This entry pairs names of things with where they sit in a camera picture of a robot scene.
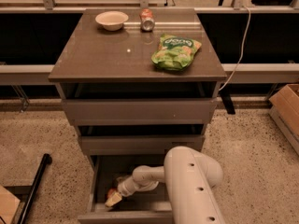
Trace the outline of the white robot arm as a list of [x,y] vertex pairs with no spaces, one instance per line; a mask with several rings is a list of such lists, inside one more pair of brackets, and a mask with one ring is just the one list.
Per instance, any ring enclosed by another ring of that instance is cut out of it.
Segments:
[[158,167],[141,165],[107,193],[105,206],[112,207],[136,192],[166,185],[175,224],[225,224],[212,188],[223,179],[220,164],[189,147],[174,147]]

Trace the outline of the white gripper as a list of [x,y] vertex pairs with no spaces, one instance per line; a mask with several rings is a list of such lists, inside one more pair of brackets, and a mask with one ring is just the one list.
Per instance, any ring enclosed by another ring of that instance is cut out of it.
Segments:
[[117,181],[117,190],[112,192],[106,201],[107,207],[112,207],[115,204],[119,203],[123,197],[132,196],[135,192],[138,191],[139,185],[134,181],[130,175],[120,176],[116,178]]

